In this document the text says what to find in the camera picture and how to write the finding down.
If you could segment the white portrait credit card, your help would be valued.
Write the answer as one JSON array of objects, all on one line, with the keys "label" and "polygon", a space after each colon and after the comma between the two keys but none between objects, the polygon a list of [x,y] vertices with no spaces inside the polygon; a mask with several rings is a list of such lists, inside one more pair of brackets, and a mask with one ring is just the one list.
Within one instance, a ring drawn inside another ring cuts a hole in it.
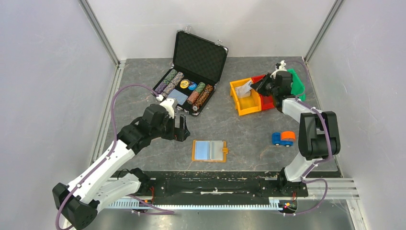
[{"label": "white portrait credit card", "polygon": [[251,96],[252,80],[248,80],[242,86],[235,87],[237,98],[246,98]]}]

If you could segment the orange leather card holder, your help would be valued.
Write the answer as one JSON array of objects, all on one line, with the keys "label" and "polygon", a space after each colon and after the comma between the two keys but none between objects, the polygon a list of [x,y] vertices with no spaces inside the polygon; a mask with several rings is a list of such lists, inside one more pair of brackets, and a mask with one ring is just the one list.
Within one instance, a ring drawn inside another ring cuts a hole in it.
[{"label": "orange leather card holder", "polygon": [[192,161],[226,162],[228,148],[223,140],[194,140],[192,143]]}]

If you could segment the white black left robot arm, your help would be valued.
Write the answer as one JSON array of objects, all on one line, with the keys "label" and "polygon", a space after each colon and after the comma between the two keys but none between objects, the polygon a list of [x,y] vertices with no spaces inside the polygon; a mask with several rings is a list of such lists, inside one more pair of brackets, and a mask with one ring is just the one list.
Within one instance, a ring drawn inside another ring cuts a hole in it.
[{"label": "white black left robot arm", "polygon": [[161,138],[183,142],[190,136],[185,115],[176,115],[170,103],[151,104],[141,117],[124,126],[109,148],[81,175],[68,184],[58,183],[52,189],[59,219],[70,222],[69,229],[88,227],[104,208],[128,195],[145,195],[151,180],[141,169],[130,170],[122,178],[107,180],[152,140]]}]

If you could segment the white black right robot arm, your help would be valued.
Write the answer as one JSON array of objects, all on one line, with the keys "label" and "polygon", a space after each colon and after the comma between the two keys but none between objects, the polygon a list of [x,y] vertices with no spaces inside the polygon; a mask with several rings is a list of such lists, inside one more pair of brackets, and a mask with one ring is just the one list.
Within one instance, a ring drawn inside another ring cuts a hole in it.
[{"label": "white black right robot arm", "polygon": [[333,159],[340,152],[340,137],[336,113],[321,111],[306,104],[300,97],[304,87],[287,70],[276,70],[251,84],[262,96],[270,96],[275,108],[299,123],[298,149],[294,160],[284,167],[277,181],[277,191],[290,195],[296,188],[306,184],[307,175],[319,164]]}]

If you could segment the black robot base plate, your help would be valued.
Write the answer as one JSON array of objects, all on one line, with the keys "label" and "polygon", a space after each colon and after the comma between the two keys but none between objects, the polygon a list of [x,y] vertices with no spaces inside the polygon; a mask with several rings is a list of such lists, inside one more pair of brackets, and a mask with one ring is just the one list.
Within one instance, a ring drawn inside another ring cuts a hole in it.
[{"label": "black robot base plate", "polygon": [[302,182],[272,171],[145,171],[135,195],[155,205],[265,205],[270,197],[308,196]]}]

